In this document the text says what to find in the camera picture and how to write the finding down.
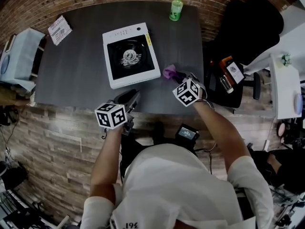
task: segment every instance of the sleeve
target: sleeve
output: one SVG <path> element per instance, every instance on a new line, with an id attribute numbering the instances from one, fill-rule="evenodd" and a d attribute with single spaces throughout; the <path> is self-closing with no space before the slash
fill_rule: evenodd
<path id="1" fill-rule="evenodd" d="M 103 229 L 108 226 L 111 214 L 122 201 L 122 188 L 114 184 L 115 205 L 103 197 L 90 197 L 85 200 L 81 219 L 81 229 Z"/>
<path id="2" fill-rule="evenodd" d="M 243 188 L 256 216 L 259 229 L 268 229 L 274 216 L 273 199 L 268 183 L 249 156 L 239 157 L 228 170 L 228 181 Z"/>

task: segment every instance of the white gas stove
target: white gas stove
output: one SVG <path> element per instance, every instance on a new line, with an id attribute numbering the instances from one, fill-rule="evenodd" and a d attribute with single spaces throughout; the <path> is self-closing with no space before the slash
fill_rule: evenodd
<path id="1" fill-rule="evenodd" d="M 103 43 L 112 89 L 160 77 L 146 23 L 104 33 Z"/>

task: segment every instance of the cable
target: cable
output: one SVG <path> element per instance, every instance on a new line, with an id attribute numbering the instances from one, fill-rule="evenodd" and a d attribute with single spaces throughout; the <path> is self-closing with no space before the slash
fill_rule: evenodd
<path id="1" fill-rule="evenodd" d="M 121 182 L 123 184 L 123 174 L 121 173 L 121 166 L 122 166 L 122 161 L 120 161 L 120 177 L 121 177 Z"/>
<path id="2" fill-rule="evenodd" d="M 201 99 L 198 99 L 196 102 L 205 102 L 205 103 L 207 103 L 210 106 L 211 109 L 215 110 L 214 109 L 214 105 L 210 101 L 208 101 L 206 99 L 201 98 Z"/>
<path id="3" fill-rule="evenodd" d="M 279 147 L 277 147 L 276 149 L 273 149 L 273 150 L 271 150 L 271 151 L 275 151 L 275 150 L 279 149 L 280 147 L 283 147 L 283 146 L 285 146 L 285 145 L 292 144 L 292 143 L 294 143 L 294 142 L 295 142 L 296 140 L 298 140 L 298 139 L 305 139 L 305 138 L 304 138 L 304 137 L 298 137 L 297 139 L 293 140 L 291 143 L 284 143 L 283 145 L 280 145 Z"/>
<path id="4" fill-rule="evenodd" d="M 106 128 L 104 128 L 104 133 L 105 133 L 105 135 L 102 135 L 102 139 L 103 139 L 103 140 L 105 140 L 106 137 L 107 137 L 107 129 L 106 129 Z"/>
<path id="5" fill-rule="evenodd" d="M 5 141 L 5 138 L 4 138 L 4 135 L 3 135 L 3 132 L 2 132 L 1 127 L 0 127 L 0 132 L 1 132 L 1 134 L 2 134 L 2 138 L 3 138 L 3 141 L 4 141 L 4 146 L 6 147 L 6 141 Z"/>
<path id="6" fill-rule="evenodd" d="M 14 130 L 15 130 L 15 127 L 17 126 L 18 122 L 19 122 L 19 114 L 18 114 L 18 119 L 17 119 L 17 122 L 16 122 L 16 124 L 14 125 L 13 130 L 12 130 L 12 132 L 11 132 L 11 134 L 10 134 L 10 136 L 9 136 L 8 140 L 6 141 L 6 144 L 8 144 L 8 142 L 9 142 L 9 140 L 10 140 L 11 136 L 13 135 Z"/>
<path id="7" fill-rule="evenodd" d="M 272 182 L 271 182 L 272 171 L 270 171 L 270 170 L 268 170 L 268 169 L 265 169 L 265 171 L 270 172 L 269 182 L 270 182 L 271 186 L 273 186 L 273 184 L 272 184 Z M 274 188 L 274 190 L 272 190 L 272 189 L 270 189 L 270 190 L 273 191 L 274 193 L 278 194 L 279 196 L 281 196 L 281 197 L 284 199 L 284 202 L 286 202 L 286 201 L 292 201 L 292 197 L 287 197 L 287 196 L 285 195 L 285 192 L 284 192 L 284 191 L 282 191 L 284 194 L 281 194 L 280 192 L 277 191 L 277 188 L 276 188 L 275 186 L 273 186 L 273 188 Z"/>
<path id="8" fill-rule="evenodd" d="M 214 105 L 206 99 L 198 99 L 197 102 L 205 102 L 210 106 L 211 109 L 215 110 Z M 216 147 L 216 145 L 217 145 L 217 143 L 215 141 L 213 147 L 210 150 L 207 150 L 205 148 L 199 148 L 199 149 L 194 150 L 194 152 L 204 151 L 206 153 L 209 153 L 209 168 L 210 168 L 211 175 L 213 174 L 213 172 L 212 172 L 212 154 L 211 154 L 211 151 Z"/>
<path id="9" fill-rule="evenodd" d="M 11 162 L 9 162 L 9 163 L 6 163 L 6 165 L 9 167 L 9 168 L 13 168 L 13 166 L 11 166 L 11 163 L 19 163 L 19 161 L 17 160 L 17 159 L 15 159 L 14 161 L 11 161 Z"/>

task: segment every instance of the paper card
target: paper card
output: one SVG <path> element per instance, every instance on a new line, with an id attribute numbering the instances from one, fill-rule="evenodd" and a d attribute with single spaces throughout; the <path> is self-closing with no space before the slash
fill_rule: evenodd
<path id="1" fill-rule="evenodd" d="M 230 73 L 236 84 L 239 84 L 245 78 L 244 74 L 234 62 L 227 66 L 227 71 Z"/>
<path id="2" fill-rule="evenodd" d="M 71 31 L 71 27 L 63 16 L 60 16 L 49 28 L 48 31 L 55 45 L 58 45 Z"/>

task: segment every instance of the yellow label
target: yellow label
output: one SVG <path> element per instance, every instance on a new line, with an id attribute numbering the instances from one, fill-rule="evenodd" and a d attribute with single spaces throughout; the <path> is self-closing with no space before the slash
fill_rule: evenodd
<path id="1" fill-rule="evenodd" d="M 146 36 L 148 46 L 151 46 L 152 42 L 151 42 L 151 38 L 149 37 L 149 34 L 146 34 L 145 36 Z"/>

